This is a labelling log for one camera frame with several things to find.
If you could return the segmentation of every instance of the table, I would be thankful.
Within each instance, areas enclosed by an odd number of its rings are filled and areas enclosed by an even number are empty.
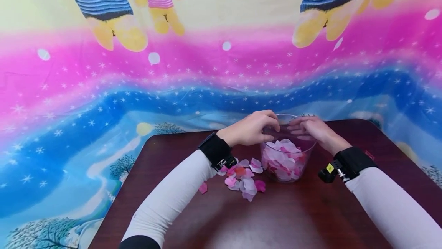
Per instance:
[[[328,125],[371,153],[379,167],[442,225],[441,189],[374,124],[350,119]],[[194,132],[148,139],[89,248],[117,248],[140,203],[207,135]],[[260,152],[258,146],[238,146],[233,154],[251,159]],[[251,203],[239,191],[227,189],[224,177],[215,176],[208,181],[207,193],[197,193],[169,228],[164,249],[390,248],[339,179],[326,185],[318,178],[318,171],[331,158],[317,145],[302,179],[292,184],[255,176],[267,186]]]

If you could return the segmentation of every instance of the hand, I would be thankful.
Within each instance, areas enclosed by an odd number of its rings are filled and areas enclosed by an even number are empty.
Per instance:
[[[338,152],[351,147],[344,138],[336,134],[328,125],[316,116],[307,116],[292,120],[288,126],[292,134],[308,133],[320,146],[335,156]]]
[[[272,126],[277,132],[280,130],[277,116],[271,110],[253,112],[241,121],[219,130],[216,135],[224,139],[230,147],[271,142],[273,136],[262,133],[265,126]]]

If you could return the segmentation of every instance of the black wrist strap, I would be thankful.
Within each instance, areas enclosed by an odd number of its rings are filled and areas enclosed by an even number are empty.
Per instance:
[[[350,147],[338,152],[318,176],[325,183],[332,183],[337,175],[346,182],[355,179],[362,170],[369,167],[378,166],[360,148]]]
[[[232,149],[215,133],[210,134],[198,148],[206,155],[216,171],[224,166],[231,168],[237,164],[235,157],[231,154]]]

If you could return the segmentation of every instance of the red label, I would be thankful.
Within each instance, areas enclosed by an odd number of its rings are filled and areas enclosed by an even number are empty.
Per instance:
[[[374,161],[374,156],[371,153],[369,153],[367,150],[365,151],[365,153],[367,154],[367,156],[370,157],[370,159]]]

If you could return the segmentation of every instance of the left hand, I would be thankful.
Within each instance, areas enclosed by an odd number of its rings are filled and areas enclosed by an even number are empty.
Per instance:
[[[271,142],[273,136],[262,133],[265,126],[272,126],[277,132],[280,130],[277,116],[271,110],[253,112],[241,121],[219,130],[216,135],[224,139],[230,147]]]

